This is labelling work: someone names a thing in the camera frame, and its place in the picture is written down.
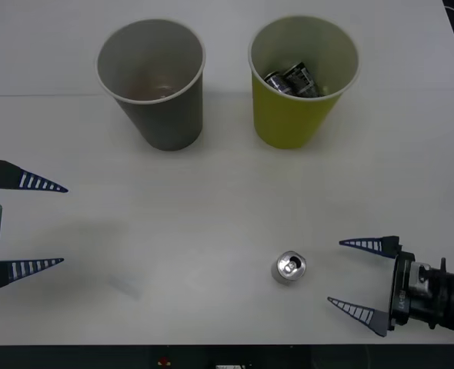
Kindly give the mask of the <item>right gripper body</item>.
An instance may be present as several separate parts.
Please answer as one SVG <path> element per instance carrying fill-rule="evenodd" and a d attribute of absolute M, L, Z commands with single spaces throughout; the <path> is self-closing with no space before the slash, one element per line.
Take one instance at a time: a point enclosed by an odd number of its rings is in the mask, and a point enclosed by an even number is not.
<path fill-rule="evenodd" d="M 389 299 L 388 330 L 405 325 L 410 317 L 412 292 L 410 285 L 416 282 L 415 255 L 399 251 L 396 255 Z"/>

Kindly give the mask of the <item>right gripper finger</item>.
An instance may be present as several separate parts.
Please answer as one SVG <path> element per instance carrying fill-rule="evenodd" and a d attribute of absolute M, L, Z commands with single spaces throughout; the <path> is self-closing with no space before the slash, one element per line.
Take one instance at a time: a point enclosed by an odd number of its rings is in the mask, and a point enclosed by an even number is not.
<path fill-rule="evenodd" d="M 385 236 L 381 238 L 351 238 L 342 240 L 339 245 L 359 249 L 385 258 L 394 259 L 401 251 L 398 236 Z"/>
<path fill-rule="evenodd" d="M 389 328 L 389 315 L 380 310 L 327 297 L 327 301 L 354 320 L 365 325 L 373 333 L 385 337 Z"/>

